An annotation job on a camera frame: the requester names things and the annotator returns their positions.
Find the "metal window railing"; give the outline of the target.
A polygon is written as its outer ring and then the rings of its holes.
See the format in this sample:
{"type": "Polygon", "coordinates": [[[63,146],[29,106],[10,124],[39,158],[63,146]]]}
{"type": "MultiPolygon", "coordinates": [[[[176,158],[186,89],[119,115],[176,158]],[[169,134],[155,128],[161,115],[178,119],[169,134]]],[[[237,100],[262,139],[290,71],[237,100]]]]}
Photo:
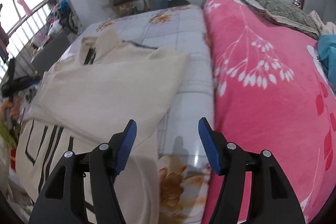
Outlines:
{"type": "Polygon", "coordinates": [[[35,36],[45,35],[47,17],[51,13],[48,0],[35,6],[31,15],[19,16],[17,8],[9,3],[1,9],[1,27],[8,37],[6,53],[8,59],[16,59],[16,75],[31,75],[35,69],[31,64],[33,50],[29,44],[35,36]]]}

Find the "pink hanging garment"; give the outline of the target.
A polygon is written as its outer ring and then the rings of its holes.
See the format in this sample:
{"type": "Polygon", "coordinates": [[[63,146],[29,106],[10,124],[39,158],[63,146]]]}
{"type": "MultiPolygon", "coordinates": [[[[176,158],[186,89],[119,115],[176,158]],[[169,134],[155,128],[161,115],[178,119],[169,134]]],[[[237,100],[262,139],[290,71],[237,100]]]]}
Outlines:
{"type": "Polygon", "coordinates": [[[25,0],[17,0],[17,2],[22,6],[27,16],[30,16],[33,14],[32,10],[28,7],[25,0]]]}

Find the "grey patterned quilt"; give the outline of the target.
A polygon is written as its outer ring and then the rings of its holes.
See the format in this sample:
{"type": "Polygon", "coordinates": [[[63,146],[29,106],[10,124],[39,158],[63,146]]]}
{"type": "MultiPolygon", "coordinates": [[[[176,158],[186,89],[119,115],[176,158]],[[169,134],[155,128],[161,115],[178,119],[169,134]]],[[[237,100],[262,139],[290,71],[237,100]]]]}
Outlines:
{"type": "Polygon", "coordinates": [[[313,19],[292,3],[280,0],[241,1],[275,25],[302,32],[316,40],[319,37],[319,31],[313,19]]]}

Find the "pink floral blanket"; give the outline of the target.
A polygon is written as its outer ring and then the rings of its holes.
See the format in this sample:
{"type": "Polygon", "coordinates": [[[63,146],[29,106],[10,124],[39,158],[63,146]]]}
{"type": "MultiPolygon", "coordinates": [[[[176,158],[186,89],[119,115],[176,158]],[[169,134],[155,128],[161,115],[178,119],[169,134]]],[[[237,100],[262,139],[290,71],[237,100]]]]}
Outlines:
{"type": "Polygon", "coordinates": [[[317,41],[272,24],[242,0],[207,0],[215,130],[272,152],[311,223],[335,187],[335,95],[317,41]]]}

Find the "blue cartoon blanket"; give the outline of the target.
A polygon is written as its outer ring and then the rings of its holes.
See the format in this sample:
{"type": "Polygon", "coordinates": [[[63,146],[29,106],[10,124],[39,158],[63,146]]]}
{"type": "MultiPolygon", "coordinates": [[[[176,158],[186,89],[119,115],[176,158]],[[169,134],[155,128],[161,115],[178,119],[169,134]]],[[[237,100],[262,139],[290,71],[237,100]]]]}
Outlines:
{"type": "Polygon", "coordinates": [[[317,44],[318,56],[327,76],[328,82],[335,92],[336,84],[336,34],[327,34],[319,37],[317,44]]]}

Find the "dark grey box cabinet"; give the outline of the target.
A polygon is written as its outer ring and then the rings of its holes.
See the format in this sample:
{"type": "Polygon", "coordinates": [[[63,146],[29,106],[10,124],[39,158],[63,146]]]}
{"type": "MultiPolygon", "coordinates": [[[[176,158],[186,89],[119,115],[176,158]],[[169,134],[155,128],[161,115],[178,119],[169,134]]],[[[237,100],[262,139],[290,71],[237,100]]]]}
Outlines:
{"type": "Polygon", "coordinates": [[[61,31],[33,57],[31,64],[39,75],[43,75],[52,67],[71,45],[66,33],[61,31]]]}

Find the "green shopping bag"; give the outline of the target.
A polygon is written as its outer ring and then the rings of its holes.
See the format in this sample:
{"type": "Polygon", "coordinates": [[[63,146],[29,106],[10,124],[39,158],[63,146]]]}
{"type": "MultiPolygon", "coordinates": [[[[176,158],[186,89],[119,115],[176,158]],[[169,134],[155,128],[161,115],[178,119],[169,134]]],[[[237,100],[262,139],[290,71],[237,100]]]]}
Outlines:
{"type": "Polygon", "coordinates": [[[15,139],[11,136],[9,130],[2,121],[0,121],[0,134],[3,141],[7,144],[7,146],[10,149],[17,148],[17,143],[15,142],[15,139]]]}

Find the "cream coat with black trim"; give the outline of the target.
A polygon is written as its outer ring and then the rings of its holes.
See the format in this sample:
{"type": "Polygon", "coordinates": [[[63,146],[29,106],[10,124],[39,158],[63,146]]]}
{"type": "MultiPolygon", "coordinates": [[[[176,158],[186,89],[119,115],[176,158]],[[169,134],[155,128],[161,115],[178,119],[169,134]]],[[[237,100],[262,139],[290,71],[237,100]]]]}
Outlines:
{"type": "Polygon", "coordinates": [[[75,56],[44,74],[25,116],[16,172],[30,198],[37,199],[66,151],[92,151],[132,119],[137,136],[116,178],[116,194],[127,223],[157,223],[157,126],[181,86],[188,58],[123,41],[113,29],[84,37],[75,56]]]}

